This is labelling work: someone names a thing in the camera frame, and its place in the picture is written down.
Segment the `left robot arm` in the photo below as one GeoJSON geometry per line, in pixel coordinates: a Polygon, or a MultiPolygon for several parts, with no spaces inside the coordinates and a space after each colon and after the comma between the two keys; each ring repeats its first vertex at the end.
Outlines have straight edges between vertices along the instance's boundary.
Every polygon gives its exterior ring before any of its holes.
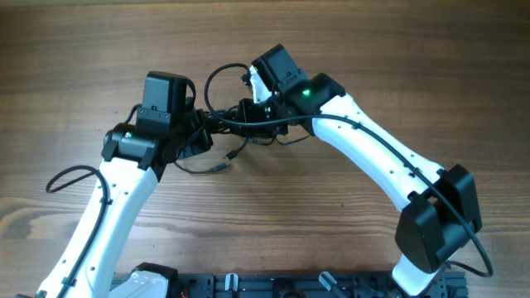
{"type": "Polygon", "coordinates": [[[178,297],[178,272],[143,263],[112,287],[115,269],[144,203],[166,166],[202,133],[194,110],[193,82],[178,74],[151,71],[142,103],[104,137],[98,168],[84,166],[96,185],[74,234],[39,297],[178,297]]]}

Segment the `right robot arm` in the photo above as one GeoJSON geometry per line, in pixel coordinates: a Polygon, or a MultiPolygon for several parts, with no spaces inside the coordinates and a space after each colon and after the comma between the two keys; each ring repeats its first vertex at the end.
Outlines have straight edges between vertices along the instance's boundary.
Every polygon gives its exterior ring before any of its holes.
{"type": "Polygon", "coordinates": [[[264,111],[247,120],[251,131],[300,125],[346,155],[393,202],[402,256],[392,278],[407,295],[424,293],[458,250],[478,241],[477,191],[463,166],[446,170],[403,145],[329,75],[309,78],[281,44],[254,60],[243,81],[264,111]]]}

